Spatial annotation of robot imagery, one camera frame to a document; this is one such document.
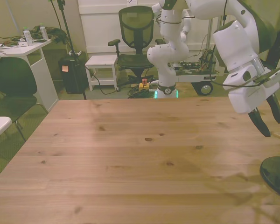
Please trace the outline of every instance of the chair armrest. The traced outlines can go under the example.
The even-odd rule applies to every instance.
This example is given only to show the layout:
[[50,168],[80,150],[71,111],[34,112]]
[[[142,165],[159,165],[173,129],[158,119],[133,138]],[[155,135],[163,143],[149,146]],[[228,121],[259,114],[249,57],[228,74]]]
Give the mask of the chair armrest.
[[109,47],[111,47],[111,46],[115,46],[115,47],[116,47],[117,57],[119,57],[119,43],[120,43],[120,40],[119,40],[119,39],[110,41],[110,42],[108,43],[108,46],[109,46]]
[[110,42],[108,43],[108,46],[109,46],[109,47],[112,47],[112,46],[118,45],[120,42],[121,42],[121,41],[120,41],[119,39],[113,40],[113,41],[110,41]]
[[166,42],[162,39],[156,39],[155,42],[158,44],[158,45],[161,45],[161,44],[166,44]]

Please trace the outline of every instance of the black trash can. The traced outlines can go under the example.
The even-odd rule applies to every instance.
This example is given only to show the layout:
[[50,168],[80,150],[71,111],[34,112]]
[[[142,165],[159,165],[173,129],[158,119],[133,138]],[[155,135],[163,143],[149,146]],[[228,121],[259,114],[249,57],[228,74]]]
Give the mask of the black trash can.
[[77,64],[73,56],[66,56],[58,62],[63,83],[68,94],[83,94],[89,87],[86,74],[86,54],[78,56]]

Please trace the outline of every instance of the black round base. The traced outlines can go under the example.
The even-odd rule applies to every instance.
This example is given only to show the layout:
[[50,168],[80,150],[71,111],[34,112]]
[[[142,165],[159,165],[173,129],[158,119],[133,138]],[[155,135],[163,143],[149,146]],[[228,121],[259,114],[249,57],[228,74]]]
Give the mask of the black round base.
[[280,195],[280,157],[270,157],[264,160],[260,174],[265,182]]

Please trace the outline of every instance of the white stool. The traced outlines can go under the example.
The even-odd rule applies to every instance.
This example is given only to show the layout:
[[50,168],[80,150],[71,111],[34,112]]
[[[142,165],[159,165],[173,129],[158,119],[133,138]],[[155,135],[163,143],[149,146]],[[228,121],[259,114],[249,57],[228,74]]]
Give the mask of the white stool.
[[[114,85],[115,90],[117,90],[117,79],[115,64],[117,61],[117,55],[104,55],[104,56],[92,56],[85,66],[88,69],[94,69],[94,75],[99,79],[101,85]],[[98,72],[98,69],[112,68],[113,77],[106,72]],[[90,76],[90,72],[86,69],[89,89],[93,90],[94,85],[99,85],[97,79]]]

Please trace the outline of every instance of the plastic bottle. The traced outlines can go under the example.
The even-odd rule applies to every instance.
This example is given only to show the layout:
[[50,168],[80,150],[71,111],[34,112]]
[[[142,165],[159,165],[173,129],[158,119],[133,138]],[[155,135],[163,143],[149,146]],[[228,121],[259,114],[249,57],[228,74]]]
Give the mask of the plastic bottle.
[[25,38],[26,38],[26,42],[28,43],[28,46],[32,46],[34,41],[32,39],[32,36],[30,34],[30,31],[27,29],[27,27],[24,27],[24,31],[23,31]]
[[39,29],[41,30],[42,38],[44,40],[48,40],[49,37],[48,37],[47,31],[46,31],[46,28],[43,26],[43,23],[41,23],[41,26],[39,27]]

